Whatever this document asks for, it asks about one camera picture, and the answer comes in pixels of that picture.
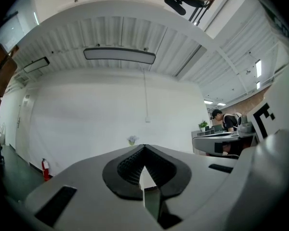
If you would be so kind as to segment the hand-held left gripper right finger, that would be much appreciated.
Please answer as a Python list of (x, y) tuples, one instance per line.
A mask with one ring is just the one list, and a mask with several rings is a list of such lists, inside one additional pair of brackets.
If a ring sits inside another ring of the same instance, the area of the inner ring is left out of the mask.
[(144, 216), (144, 229), (233, 228), (238, 160), (144, 145), (144, 165), (160, 190), (159, 218)]

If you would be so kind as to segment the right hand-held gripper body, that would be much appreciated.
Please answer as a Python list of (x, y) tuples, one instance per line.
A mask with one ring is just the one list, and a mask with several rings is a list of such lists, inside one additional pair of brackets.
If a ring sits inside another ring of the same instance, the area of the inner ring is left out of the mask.
[(248, 117), (261, 141), (227, 228), (289, 231), (289, 81), (272, 85)]

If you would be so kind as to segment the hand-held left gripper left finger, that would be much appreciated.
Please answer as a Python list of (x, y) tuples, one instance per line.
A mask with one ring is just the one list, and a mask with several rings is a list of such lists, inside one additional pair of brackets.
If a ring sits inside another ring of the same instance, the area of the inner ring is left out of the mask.
[[(112, 159), (134, 147), (78, 161), (32, 191), (25, 200), (26, 217), (39, 231), (158, 231), (159, 224), (142, 201), (117, 197), (106, 186), (102, 172)], [(35, 214), (63, 187), (77, 191), (50, 227)]]

